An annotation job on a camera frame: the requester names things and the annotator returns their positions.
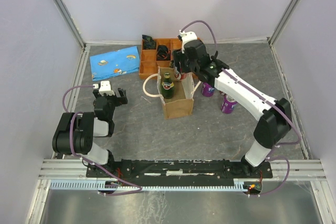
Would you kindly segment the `purple soda can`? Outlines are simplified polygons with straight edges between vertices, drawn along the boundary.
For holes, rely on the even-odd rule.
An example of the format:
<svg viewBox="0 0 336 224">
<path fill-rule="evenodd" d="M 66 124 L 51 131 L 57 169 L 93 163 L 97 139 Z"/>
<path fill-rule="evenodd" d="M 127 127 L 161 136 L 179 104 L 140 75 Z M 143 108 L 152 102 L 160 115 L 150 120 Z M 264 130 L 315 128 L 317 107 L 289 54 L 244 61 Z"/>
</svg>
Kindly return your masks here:
<svg viewBox="0 0 336 224">
<path fill-rule="evenodd" d="M 225 114 L 231 114 L 237 105 L 237 101 L 230 97 L 228 94 L 224 94 L 221 111 Z"/>
<path fill-rule="evenodd" d="M 214 87 L 212 87 L 208 83 L 203 82 L 203 84 L 202 84 L 202 90 L 201 90 L 201 94 L 203 96 L 205 96 L 205 97 L 211 97 L 211 96 L 213 96 L 214 92 L 215 92 L 215 88 Z"/>
</svg>

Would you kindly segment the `green glass bottle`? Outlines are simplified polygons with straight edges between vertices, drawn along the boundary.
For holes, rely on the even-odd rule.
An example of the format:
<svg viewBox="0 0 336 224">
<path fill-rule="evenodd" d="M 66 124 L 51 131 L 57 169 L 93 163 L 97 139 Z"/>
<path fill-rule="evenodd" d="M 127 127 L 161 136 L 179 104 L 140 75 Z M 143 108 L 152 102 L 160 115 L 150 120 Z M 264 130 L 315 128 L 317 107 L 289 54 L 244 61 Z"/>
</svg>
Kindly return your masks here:
<svg viewBox="0 0 336 224">
<path fill-rule="evenodd" d="M 165 99 L 171 99 L 174 96 L 174 82 L 171 79 L 169 72 L 164 73 L 163 80 L 161 82 L 161 95 Z"/>
</svg>

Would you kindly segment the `brown canvas bag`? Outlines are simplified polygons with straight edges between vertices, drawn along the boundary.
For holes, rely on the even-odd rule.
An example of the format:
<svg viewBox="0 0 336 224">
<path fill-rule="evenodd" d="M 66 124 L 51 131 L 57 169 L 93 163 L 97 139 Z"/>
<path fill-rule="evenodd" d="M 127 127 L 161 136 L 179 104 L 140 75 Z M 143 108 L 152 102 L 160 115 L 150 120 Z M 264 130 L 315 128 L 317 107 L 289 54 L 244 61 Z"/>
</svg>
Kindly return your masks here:
<svg viewBox="0 0 336 224">
<path fill-rule="evenodd" d="M 174 93 L 170 99 L 165 98 L 162 94 L 162 82 L 166 72 L 170 74 L 174 84 Z M 150 79 L 155 77 L 157 93 L 150 94 L 146 91 L 146 84 Z M 192 114 L 194 106 L 193 96 L 200 84 L 200 81 L 197 84 L 194 83 L 193 75 L 191 73 L 187 73 L 183 79 L 177 79 L 174 76 L 174 69 L 158 67 L 157 73 L 152 74 L 145 79 L 142 89 L 145 95 L 152 98 L 159 98 L 161 100 L 165 119 L 174 119 Z"/>
</svg>

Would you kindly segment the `red soda can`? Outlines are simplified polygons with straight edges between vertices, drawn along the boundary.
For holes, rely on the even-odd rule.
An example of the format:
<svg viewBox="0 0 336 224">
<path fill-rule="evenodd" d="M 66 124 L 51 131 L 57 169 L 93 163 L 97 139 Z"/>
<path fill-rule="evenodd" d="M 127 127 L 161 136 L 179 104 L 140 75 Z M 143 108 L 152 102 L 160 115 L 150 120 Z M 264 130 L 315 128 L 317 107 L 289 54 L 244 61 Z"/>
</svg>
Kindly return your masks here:
<svg viewBox="0 0 336 224">
<path fill-rule="evenodd" d="M 184 80 L 187 77 L 186 73 L 175 72 L 174 76 L 177 80 Z"/>
</svg>

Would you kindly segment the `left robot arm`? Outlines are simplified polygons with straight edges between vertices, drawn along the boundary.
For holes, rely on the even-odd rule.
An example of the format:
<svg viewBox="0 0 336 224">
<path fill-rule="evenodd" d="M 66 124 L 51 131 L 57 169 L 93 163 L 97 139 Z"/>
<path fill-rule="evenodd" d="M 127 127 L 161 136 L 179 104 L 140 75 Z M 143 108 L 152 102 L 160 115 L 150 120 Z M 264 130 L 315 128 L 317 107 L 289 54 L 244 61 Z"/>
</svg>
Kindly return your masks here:
<svg viewBox="0 0 336 224">
<path fill-rule="evenodd" d="M 111 137 L 115 123 L 115 108 L 128 103 L 125 89 L 118 88 L 117 96 L 110 86 L 90 85 L 93 88 L 94 110 L 92 112 L 65 112 L 62 114 L 54 133 L 52 146 L 54 152 L 73 155 L 83 162 L 88 171 L 110 177 L 120 170 L 110 150 L 98 146 L 95 137 Z"/>
</svg>

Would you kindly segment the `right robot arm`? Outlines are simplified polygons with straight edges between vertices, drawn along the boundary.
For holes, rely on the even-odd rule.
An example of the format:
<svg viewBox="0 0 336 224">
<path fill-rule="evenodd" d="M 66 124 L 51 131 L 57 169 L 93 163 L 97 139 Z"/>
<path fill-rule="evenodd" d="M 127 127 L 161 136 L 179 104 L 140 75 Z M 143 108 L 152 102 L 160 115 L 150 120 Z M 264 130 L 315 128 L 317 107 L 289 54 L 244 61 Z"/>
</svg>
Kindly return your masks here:
<svg viewBox="0 0 336 224">
<path fill-rule="evenodd" d="M 233 98 L 257 120 L 255 141 L 239 165 L 243 175 L 254 177 L 272 149 L 292 128 L 289 101 L 277 100 L 249 85 L 217 55 L 210 56 L 199 39 L 174 50 L 173 62 L 178 73 L 194 73 L 199 81 Z"/>
</svg>

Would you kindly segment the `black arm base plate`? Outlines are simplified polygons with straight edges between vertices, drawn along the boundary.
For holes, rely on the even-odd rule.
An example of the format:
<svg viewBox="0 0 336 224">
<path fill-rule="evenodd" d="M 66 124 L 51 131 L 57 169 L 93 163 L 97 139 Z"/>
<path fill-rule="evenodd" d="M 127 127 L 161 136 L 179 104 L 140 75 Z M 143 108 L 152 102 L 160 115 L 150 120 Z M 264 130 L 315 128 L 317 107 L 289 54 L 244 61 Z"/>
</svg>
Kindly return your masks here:
<svg viewBox="0 0 336 224">
<path fill-rule="evenodd" d="M 123 159 L 104 167 L 141 187 L 232 186 L 234 179 L 273 178 L 269 162 L 256 168 L 226 159 L 210 161 L 149 161 Z"/>
</svg>

